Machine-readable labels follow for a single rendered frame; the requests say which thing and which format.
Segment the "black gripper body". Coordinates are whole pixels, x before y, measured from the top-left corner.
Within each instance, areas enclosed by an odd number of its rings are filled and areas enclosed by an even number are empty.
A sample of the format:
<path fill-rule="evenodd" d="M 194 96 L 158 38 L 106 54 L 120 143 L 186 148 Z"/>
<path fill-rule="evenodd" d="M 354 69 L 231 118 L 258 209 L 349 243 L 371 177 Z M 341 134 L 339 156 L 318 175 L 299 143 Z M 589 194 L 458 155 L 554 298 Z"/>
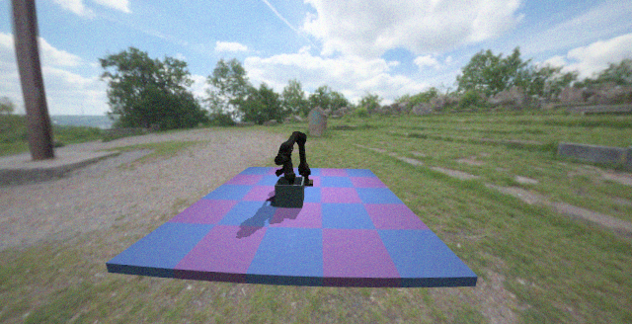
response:
<path fill-rule="evenodd" d="M 286 179 L 296 177 L 292 166 L 293 166 L 292 163 L 283 164 L 283 167 L 284 167 L 285 172 L 286 172 L 286 174 L 284 174 Z"/>

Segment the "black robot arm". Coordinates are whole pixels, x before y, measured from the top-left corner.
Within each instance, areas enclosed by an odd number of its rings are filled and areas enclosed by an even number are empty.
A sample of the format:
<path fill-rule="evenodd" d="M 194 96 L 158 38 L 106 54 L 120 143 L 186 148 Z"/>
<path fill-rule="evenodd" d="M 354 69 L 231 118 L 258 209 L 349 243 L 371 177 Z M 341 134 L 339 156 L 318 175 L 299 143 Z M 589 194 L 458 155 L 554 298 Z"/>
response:
<path fill-rule="evenodd" d="M 304 183 L 309 183 L 309 176 L 311 175 L 311 171 L 309 169 L 308 164 L 306 163 L 305 156 L 305 142 L 306 142 L 306 134 L 300 131 L 294 131 L 288 141 L 284 142 L 278 151 L 277 157 L 275 158 L 275 163 L 277 165 L 283 165 L 292 163 L 291 161 L 291 152 L 293 150 L 293 144 L 298 144 L 299 147 L 299 158 L 300 164 L 298 166 L 298 173 L 301 177 L 304 177 Z M 284 167 L 276 170 L 276 175 L 279 177 L 281 174 L 286 174 Z"/>

